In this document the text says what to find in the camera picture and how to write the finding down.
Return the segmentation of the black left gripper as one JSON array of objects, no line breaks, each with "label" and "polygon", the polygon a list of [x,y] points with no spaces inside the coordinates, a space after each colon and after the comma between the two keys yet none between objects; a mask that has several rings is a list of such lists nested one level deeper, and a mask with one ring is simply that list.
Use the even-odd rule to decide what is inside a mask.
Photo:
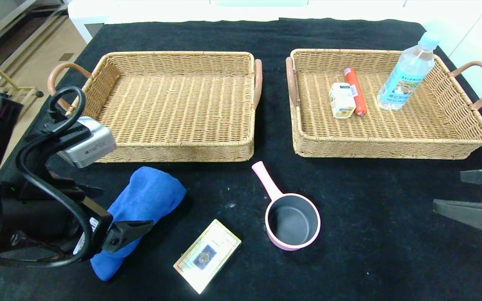
[{"label": "black left gripper", "polygon": [[12,214],[11,247],[41,250],[40,260],[86,260],[102,251],[115,253],[151,231],[154,221],[114,222],[90,197],[77,198],[85,223],[55,200],[27,200]]}]

